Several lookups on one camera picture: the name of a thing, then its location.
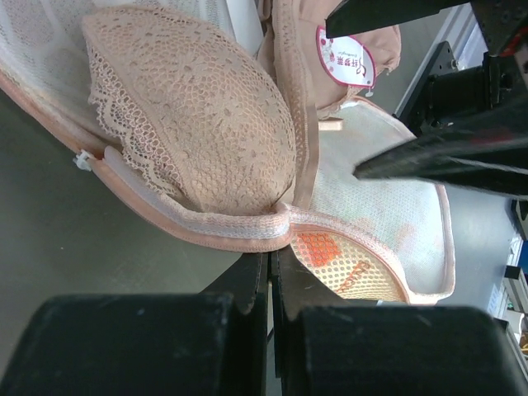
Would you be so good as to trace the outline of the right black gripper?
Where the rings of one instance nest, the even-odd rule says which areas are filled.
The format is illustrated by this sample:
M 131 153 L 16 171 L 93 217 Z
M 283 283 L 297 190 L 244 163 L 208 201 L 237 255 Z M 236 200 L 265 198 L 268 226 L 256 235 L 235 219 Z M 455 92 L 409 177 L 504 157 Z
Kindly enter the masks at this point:
M 455 7 L 396 117 L 416 136 L 356 165 L 359 179 L 416 179 L 527 199 L 527 3 L 346 0 L 337 38 Z

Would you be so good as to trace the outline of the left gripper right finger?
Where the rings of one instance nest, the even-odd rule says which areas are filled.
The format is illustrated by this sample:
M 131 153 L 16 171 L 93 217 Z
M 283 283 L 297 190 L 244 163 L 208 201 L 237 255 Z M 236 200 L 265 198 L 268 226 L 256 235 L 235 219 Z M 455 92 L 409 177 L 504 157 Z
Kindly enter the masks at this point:
M 468 306 L 342 299 L 290 249 L 270 255 L 276 375 L 285 395 L 524 395 L 497 319 Z

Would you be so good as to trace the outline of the beige lace bra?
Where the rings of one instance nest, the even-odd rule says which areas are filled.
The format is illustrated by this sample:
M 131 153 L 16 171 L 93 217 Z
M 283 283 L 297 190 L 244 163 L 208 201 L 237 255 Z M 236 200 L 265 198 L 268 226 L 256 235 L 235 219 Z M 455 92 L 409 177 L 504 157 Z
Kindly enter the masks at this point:
M 82 20 L 89 101 L 145 183 L 189 210 L 262 215 L 309 206 L 318 123 L 345 103 L 359 128 L 408 130 L 324 65 L 334 1 L 262 1 L 257 57 L 210 22 L 171 8 L 104 7 Z

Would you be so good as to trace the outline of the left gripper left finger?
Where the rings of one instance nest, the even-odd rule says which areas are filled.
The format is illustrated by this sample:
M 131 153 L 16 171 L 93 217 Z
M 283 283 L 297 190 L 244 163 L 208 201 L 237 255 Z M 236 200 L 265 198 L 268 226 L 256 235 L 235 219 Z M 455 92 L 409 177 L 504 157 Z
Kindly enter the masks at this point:
M 262 395 L 268 256 L 197 294 L 62 295 L 34 313 L 4 395 Z

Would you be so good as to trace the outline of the floral mesh laundry bag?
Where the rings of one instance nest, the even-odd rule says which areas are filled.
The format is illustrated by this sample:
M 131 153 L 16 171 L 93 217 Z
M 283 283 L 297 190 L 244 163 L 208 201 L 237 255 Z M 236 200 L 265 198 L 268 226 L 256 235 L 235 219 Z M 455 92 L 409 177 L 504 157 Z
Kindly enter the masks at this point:
M 4 1 L 1 89 L 74 151 L 79 168 L 95 173 L 138 215 L 176 238 L 241 253 L 291 248 L 344 299 L 434 304 L 450 296 L 455 249 L 443 185 L 354 176 L 361 161 L 413 138 L 394 117 L 408 136 L 388 129 L 362 131 L 359 106 L 341 105 L 318 123 L 318 168 L 309 206 L 281 202 L 254 216 L 196 212 L 159 193 L 125 162 L 119 140 L 100 126 L 89 101 L 84 17 L 122 5 L 171 8 L 212 23 L 257 57 L 268 29 L 260 2 Z M 376 80 L 398 67 L 398 25 L 349 36 L 370 51 Z M 359 97 L 373 104 L 371 90 L 360 87 Z

